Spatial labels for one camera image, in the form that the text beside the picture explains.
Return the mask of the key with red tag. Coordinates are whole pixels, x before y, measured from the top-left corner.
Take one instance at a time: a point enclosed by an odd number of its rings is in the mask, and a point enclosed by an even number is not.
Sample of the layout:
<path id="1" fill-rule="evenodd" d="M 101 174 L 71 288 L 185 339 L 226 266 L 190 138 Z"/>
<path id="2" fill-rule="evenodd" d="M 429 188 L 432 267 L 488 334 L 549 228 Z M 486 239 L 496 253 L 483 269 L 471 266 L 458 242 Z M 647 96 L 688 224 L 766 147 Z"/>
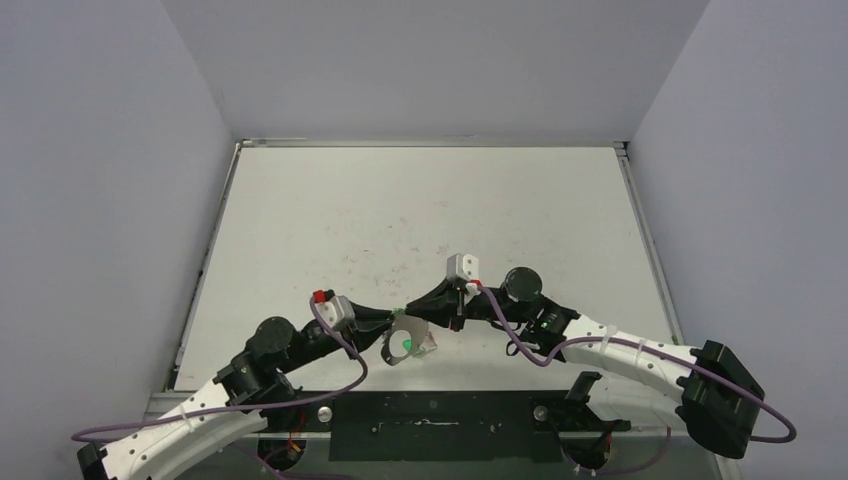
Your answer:
<path id="1" fill-rule="evenodd" d="M 427 354 L 437 348 L 438 345 L 431 334 L 428 334 L 420 344 L 420 352 L 423 354 Z"/>

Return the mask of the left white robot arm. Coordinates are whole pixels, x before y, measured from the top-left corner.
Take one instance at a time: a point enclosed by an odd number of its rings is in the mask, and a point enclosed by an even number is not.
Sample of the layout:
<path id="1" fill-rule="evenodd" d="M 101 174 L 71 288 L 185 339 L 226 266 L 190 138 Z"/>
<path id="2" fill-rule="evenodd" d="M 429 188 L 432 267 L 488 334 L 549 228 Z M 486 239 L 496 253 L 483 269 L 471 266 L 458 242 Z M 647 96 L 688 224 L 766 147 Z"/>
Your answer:
<path id="1" fill-rule="evenodd" d="M 364 382 L 364 350 L 392 326 L 396 312 L 319 291 L 309 301 L 314 318 L 303 329 L 288 319 L 263 320 L 242 351 L 201 388 L 150 421 L 82 430 L 73 440 L 86 479 L 174 479 L 241 437 L 268 428 L 282 431 L 307 405 L 324 405 Z M 305 396 L 287 373 L 337 350 L 361 366 L 349 385 Z"/>

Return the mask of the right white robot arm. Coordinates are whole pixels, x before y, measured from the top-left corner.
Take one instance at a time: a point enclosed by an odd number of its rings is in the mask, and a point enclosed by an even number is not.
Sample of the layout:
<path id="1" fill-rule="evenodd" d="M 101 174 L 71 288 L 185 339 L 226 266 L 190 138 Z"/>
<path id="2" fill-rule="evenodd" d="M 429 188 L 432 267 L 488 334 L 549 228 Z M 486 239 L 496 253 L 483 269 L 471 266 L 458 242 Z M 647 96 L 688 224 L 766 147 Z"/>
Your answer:
<path id="1" fill-rule="evenodd" d="M 517 353 L 547 367 L 558 361 L 594 367 L 636 382 L 626 390 L 582 390 L 565 402 L 568 421 L 588 429 L 600 420 L 683 428 L 706 450 L 744 457 L 765 392 L 737 355 L 708 340 L 701 347 L 639 337 L 592 320 L 543 293 L 528 267 L 510 270 L 497 288 L 463 273 L 406 306 L 407 314 L 459 331 L 468 320 L 506 330 Z"/>

